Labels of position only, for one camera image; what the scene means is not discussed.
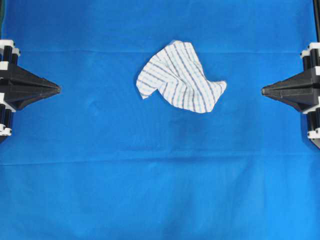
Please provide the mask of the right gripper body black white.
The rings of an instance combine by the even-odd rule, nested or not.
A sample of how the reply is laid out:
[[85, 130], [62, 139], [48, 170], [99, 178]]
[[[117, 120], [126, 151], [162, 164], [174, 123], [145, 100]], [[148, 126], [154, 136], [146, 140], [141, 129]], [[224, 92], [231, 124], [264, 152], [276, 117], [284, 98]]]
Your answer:
[[310, 75], [311, 103], [302, 111], [307, 120], [307, 137], [320, 148], [320, 43], [311, 42], [306, 50], [300, 53], [303, 62], [303, 73]]

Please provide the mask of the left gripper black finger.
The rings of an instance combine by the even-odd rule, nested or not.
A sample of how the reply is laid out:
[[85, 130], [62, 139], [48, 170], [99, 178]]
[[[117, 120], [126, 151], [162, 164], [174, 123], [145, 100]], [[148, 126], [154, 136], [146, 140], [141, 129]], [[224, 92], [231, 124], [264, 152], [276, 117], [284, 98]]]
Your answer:
[[61, 90], [61, 87], [43, 77], [39, 77], [17, 65], [9, 66], [9, 79], [14, 83], [26, 86], [46, 87]]
[[12, 87], [9, 91], [9, 105], [20, 111], [30, 104], [50, 98], [60, 92], [60, 87]]

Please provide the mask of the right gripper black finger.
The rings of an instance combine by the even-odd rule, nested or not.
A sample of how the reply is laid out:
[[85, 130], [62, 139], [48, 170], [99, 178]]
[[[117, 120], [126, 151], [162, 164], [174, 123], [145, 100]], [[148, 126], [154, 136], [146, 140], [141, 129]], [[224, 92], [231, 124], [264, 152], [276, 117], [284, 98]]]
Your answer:
[[293, 107], [298, 112], [303, 112], [311, 107], [310, 104], [302, 103], [296, 97], [280, 96], [280, 95], [278, 96], [278, 95], [265, 92], [264, 90], [261, 91], [261, 94], [267, 98], [270, 98], [272, 100], [275, 100], [275, 101], [284, 103], [290, 107]]
[[286, 90], [286, 89], [300, 89], [311, 86], [311, 74], [309, 71], [304, 71], [296, 74], [290, 78], [278, 81], [271, 85], [264, 86], [261, 91], [269, 92], [271, 90]]

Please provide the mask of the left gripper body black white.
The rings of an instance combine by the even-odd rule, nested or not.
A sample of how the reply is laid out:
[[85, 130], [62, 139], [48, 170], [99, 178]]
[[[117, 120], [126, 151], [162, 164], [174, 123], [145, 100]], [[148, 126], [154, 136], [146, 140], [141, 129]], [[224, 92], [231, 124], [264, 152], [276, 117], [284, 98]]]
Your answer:
[[0, 142], [3, 143], [12, 135], [13, 117], [16, 109], [12, 107], [5, 97], [9, 96], [9, 86], [11, 84], [5, 73], [9, 70], [9, 65], [17, 65], [21, 55], [19, 48], [11, 39], [0, 40]]

